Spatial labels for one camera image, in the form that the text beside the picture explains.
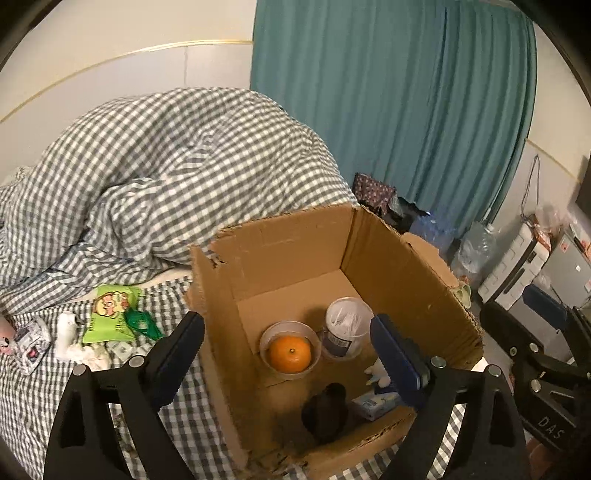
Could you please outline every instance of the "plastic water bottle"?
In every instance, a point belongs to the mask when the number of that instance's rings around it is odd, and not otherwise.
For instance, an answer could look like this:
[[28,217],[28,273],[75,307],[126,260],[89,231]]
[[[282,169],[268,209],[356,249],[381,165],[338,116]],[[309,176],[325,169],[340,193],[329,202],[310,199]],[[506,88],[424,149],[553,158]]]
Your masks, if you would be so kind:
[[496,250],[495,230],[489,223],[483,226],[474,222],[464,235],[460,248],[452,260],[453,274],[467,283],[478,279],[482,267],[492,258]]

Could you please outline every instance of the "patterned bag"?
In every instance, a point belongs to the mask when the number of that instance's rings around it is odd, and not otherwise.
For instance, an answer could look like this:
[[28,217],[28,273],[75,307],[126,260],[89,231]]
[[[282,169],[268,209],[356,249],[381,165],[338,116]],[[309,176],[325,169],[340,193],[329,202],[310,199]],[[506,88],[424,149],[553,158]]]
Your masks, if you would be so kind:
[[353,194],[360,204],[368,207],[377,215],[388,213],[388,202],[396,189],[377,181],[365,173],[356,173],[353,180]]

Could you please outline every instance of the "gray checkered bedding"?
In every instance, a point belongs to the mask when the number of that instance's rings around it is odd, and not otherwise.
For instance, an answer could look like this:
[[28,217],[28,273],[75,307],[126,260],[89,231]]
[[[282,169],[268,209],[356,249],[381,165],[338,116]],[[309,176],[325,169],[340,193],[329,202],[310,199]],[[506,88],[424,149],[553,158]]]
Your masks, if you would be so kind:
[[177,89],[78,119],[0,187],[0,309],[34,312],[100,283],[189,263],[220,228],[355,202],[324,142],[275,102]]
[[[182,89],[113,100],[64,131],[38,166],[0,187],[0,310],[16,327],[38,315],[55,335],[63,310],[86,325],[90,302],[47,307],[101,283],[140,283],[187,264],[188,244],[205,248],[220,228],[354,201],[322,140],[265,96]],[[186,311],[188,284],[165,283],[140,300],[165,334]],[[0,434],[35,480],[43,475],[72,368],[56,360],[52,348],[24,377],[14,359],[0,355]],[[125,446],[131,442],[119,413],[113,410]],[[443,472],[461,416],[454,411],[432,478]],[[196,478],[234,478],[198,360],[161,418]],[[393,452],[339,478],[375,479]],[[145,478],[138,459],[125,455],[134,477]]]
[[[140,297],[138,308],[151,312],[163,333],[169,335],[187,311],[183,294],[189,284],[190,279],[183,278],[148,288]],[[52,335],[55,335],[57,318],[61,312],[73,312],[79,325],[88,325],[91,305],[90,300],[79,301],[36,313],[17,315],[14,320],[19,327],[33,317],[40,317],[47,323]],[[78,329],[77,341],[81,340],[83,332],[83,328]],[[140,337],[136,345],[148,341],[151,342],[145,337]],[[113,359],[113,367],[120,364],[118,358]],[[43,463],[53,417],[73,367],[73,362],[64,364],[58,361],[52,346],[33,374],[25,377],[13,357],[0,355],[0,435],[33,480],[41,480],[43,477]],[[119,421],[121,409],[113,406],[112,415],[131,474],[136,479],[145,479],[145,472],[141,462],[134,455],[133,444],[125,424]],[[428,478],[442,476],[453,450],[462,417],[463,407],[455,407]],[[193,362],[174,401],[160,411],[160,418],[197,479],[235,480],[222,433],[209,403],[198,358]],[[346,470],[342,475],[334,476],[331,480],[375,480],[388,466],[395,451],[395,446],[387,449],[374,458]],[[285,480],[305,478],[302,471],[297,470],[287,475]]]

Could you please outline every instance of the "orange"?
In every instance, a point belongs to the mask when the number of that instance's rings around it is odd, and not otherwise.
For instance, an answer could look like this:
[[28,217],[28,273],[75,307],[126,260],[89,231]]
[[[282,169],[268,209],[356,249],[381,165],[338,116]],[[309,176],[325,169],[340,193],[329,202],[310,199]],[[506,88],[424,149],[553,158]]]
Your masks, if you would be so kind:
[[282,374],[298,374],[310,366],[312,348],[307,339],[296,336],[279,337],[267,349],[269,364]]

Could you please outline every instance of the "plastic bowl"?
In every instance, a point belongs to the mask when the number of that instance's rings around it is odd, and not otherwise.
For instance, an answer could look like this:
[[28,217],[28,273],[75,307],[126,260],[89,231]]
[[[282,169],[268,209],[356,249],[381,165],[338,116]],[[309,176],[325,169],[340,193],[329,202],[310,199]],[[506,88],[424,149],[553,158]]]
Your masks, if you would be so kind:
[[[312,362],[310,363],[310,366],[298,374],[283,374],[278,372],[267,361],[267,348],[271,342],[278,337],[285,336],[298,336],[306,338],[312,347]],[[265,333],[262,334],[261,340],[259,341],[259,351],[261,353],[261,359],[263,363],[273,370],[275,375],[283,378],[284,380],[294,380],[309,374],[316,366],[318,360],[320,360],[322,345],[315,331],[308,327],[305,323],[296,322],[295,320],[284,320],[271,325],[267,330],[265,330]]]

